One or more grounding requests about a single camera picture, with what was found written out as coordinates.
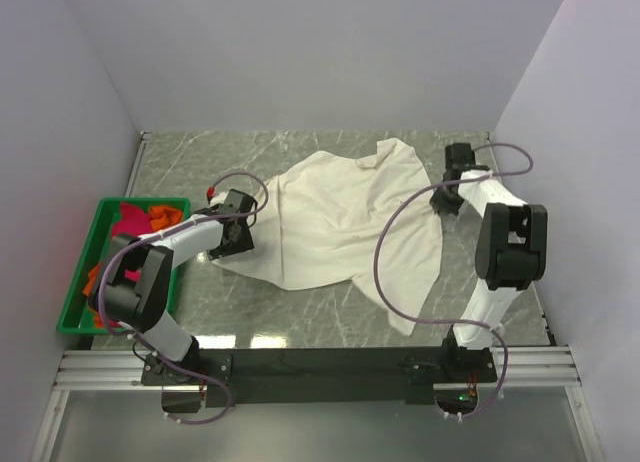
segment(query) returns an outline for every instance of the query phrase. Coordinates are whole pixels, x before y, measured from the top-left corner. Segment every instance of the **gray wall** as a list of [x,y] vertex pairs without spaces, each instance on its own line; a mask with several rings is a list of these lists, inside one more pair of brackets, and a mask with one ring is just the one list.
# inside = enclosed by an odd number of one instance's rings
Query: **gray wall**
[[55,324],[97,201],[136,133],[63,0],[0,0],[0,435],[26,460],[64,340]]
[[562,0],[67,0],[140,129],[489,130]]
[[536,161],[508,184],[549,209],[538,287],[611,462],[640,460],[638,1],[565,0],[496,130]]

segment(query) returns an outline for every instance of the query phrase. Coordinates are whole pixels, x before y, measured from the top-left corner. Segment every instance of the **purple cable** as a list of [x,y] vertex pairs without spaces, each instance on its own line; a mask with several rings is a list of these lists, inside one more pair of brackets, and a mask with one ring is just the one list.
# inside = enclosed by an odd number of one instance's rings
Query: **purple cable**
[[[134,334],[134,337],[136,338],[136,340],[138,340],[142,345],[144,345],[147,349],[151,350],[152,352],[157,352],[155,347],[153,347],[151,344],[149,344],[144,337],[142,337],[142,335],[136,333],[135,331],[132,330],[125,330],[125,331],[118,331],[118,330],[114,330],[110,327],[109,324],[109,318],[107,316],[107,312],[105,309],[105,301],[104,301],[104,295],[105,295],[105,291],[107,288],[107,279],[108,279],[108,274],[110,274],[114,267],[116,266],[116,264],[120,261],[120,259],[122,259],[122,257],[129,251],[138,248],[138,247],[142,247],[144,245],[147,244],[151,244],[153,242],[157,242],[158,240],[163,239],[164,237],[170,237],[172,235],[175,235],[179,232],[182,232],[183,230],[187,230],[190,227],[193,227],[194,225],[198,225],[198,224],[202,224],[204,222],[209,222],[211,220],[222,220],[222,219],[231,219],[231,218],[237,218],[237,217],[248,217],[250,215],[255,215],[258,212],[260,212],[261,210],[263,210],[267,203],[269,202],[269,191],[267,190],[267,186],[266,184],[260,180],[257,176],[251,174],[250,172],[244,172],[244,171],[238,171],[238,172],[230,172],[226,175],[223,175],[222,177],[220,177],[218,180],[216,180],[213,184],[212,187],[216,187],[220,182],[222,182],[225,179],[228,179],[229,177],[233,177],[236,175],[242,175],[242,176],[246,176],[246,177],[250,177],[253,180],[255,180],[256,182],[258,182],[258,184],[260,184],[260,187],[262,188],[262,190],[264,191],[264,202],[262,203],[262,205],[260,207],[257,207],[255,210],[252,210],[250,212],[246,212],[246,213],[242,213],[242,214],[218,214],[218,215],[211,215],[208,217],[201,217],[199,219],[194,219],[194,220],[189,220],[189,221],[185,221],[185,222],[181,222],[178,225],[175,225],[167,230],[158,232],[154,235],[152,235],[151,237],[147,237],[145,239],[142,240],[138,240],[136,242],[134,242],[131,245],[126,246],[125,248],[123,248],[122,250],[120,250],[114,257],[113,259],[111,259],[109,261],[109,263],[107,264],[107,267],[104,270],[104,273],[102,275],[102,278],[100,279],[100,285],[98,286],[98,313],[100,314],[100,321],[102,322],[102,325],[107,329],[107,332],[111,335],[126,335],[126,334]],[[222,383],[221,381],[213,378],[213,377],[209,377],[207,375],[204,374],[198,374],[196,372],[192,372],[190,370],[187,369],[183,369],[182,367],[180,367],[179,365],[175,364],[174,362],[170,361],[169,359],[167,359],[166,357],[164,357],[161,354],[158,354],[158,358],[162,361],[162,363],[164,363],[165,365],[167,365],[168,367],[170,367],[171,369],[180,372],[184,375],[187,375],[189,377],[195,377],[198,378],[200,380],[203,380],[205,382],[217,385],[218,387],[221,387],[222,390],[224,390],[225,395],[227,396],[227,402],[225,407],[216,415],[209,417],[208,419],[203,419],[203,420],[184,420],[184,419],[179,419],[178,417],[175,417],[174,415],[170,415],[169,417],[172,420],[175,421],[179,421],[180,423],[183,423],[185,425],[202,425],[202,424],[208,424],[209,422],[213,422],[216,421],[218,419],[220,419],[221,417],[223,417],[228,411],[229,409],[233,406],[233,396],[231,394],[231,391],[229,390],[229,388]]]
[[382,243],[384,242],[384,238],[387,236],[387,233],[389,232],[389,229],[391,228],[391,225],[395,222],[395,220],[402,213],[402,211],[404,209],[406,209],[414,200],[416,200],[421,195],[426,194],[427,192],[435,190],[435,189],[437,189],[439,187],[450,187],[450,186],[453,186],[453,185],[461,185],[461,184],[470,184],[470,183],[474,183],[474,182],[481,182],[481,181],[487,180],[487,179],[489,179],[491,177],[510,177],[510,176],[514,176],[514,175],[523,175],[523,174],[526,174],[528,172],[531,172],[531,169],[533,169],[533,158],[531,157],[531,155],[529,155],[529,153],[527,151],[525,151],[521,147],[518,147],[517,145],[507,144],[507,143],[489,143],[489,144],[480,146],[480,147],[476,148],[475,150],[481,150],[481,149],[485,149],[485,148],[488,148],[488,147],[510,147],[512,149],[515,149],[515,150],[517,150],[518,152],[520,152],[521,154],[523,154],[527,158],[527,160],[529,161],[529,166],[526,169],[517,170],[517,171],[496,172],[493,175],[488,173],[486,175],[482,175],[480,177],[476,177],[475,179],[443,181],[443,182],[440,182],[438,184],[432,184],[432,185],[430,185],[428,187],[425,187],[424,189],[418,190],[415,194],[413,194],[411,197],[409,197],[407,200],[405,200],[402,203],[402,205],[400,205],[400,207],[398,207],[398,209],[389,218],[389,220],[387,221],[387,223],[384,226],[384,229],[382,229],[382,233],[380,234],[380,237],[378,238],[378,243],[376,244],[376,249],[375,249],[374,254],[373,254],[373,280],[374,280],[375,285],[376,285],[376,290],[378,291],[378,295],[382,299],[382,302],[384,302],[384,304],[387,306],[387,308],[391,312],[393,312],[394,314],[402,317],[403,319],[409,320],[409,321],[414,322],[416,324],[425,324],[425,325],[469,324],[469,325],[475,325],[477,327],[482,327],[483,329],[486,329],[486,330],[490,331],[494,335],[494,337],[496,339],[498,339],[498,342],[500,342],[500,345],[502,346],[502,348],[504,350],[504,360],[502,362],[502,372],[500,373],[500,377],[498,379],[498,384],[496,385],[496,388],[493,391],[493,393],[491,394],[491,396],[486,401],[484,401],[484,403],[480,407],[476,408],[476,410],[474,410],[473,412],[470,412],[468,414],[463,415],[462,418],[468,418],[468,417],[471,417],[473,415],[477,415],[480,412],[484,411],[487,407],[489,407],[489,405],[491,405],[496,400],[496,398],[500,394],[500,391],[502,390],[502,386],[504,385],[504,380],[505,380],[505,378],[507,376],[507,365],[509,364],[509,349],[507,347],[507,343],[505,342],[505,340],[502,338],[502,336],[496,330],[492,329],[489,325],[487,325],[487,324],[485,324],[483,322],[478,322],[477,320],[470,320],[470,319],[422,319],[420,317],[412,317],[412,316],[407,315],[404,312],[400,311],[397,307],[395,307],[389,301],[389,299],[387,299],[387,296],[385,295],[384,291],[382,290],[382,285],[380,284],[380,273],[379,273],[380,250],[382,249]]

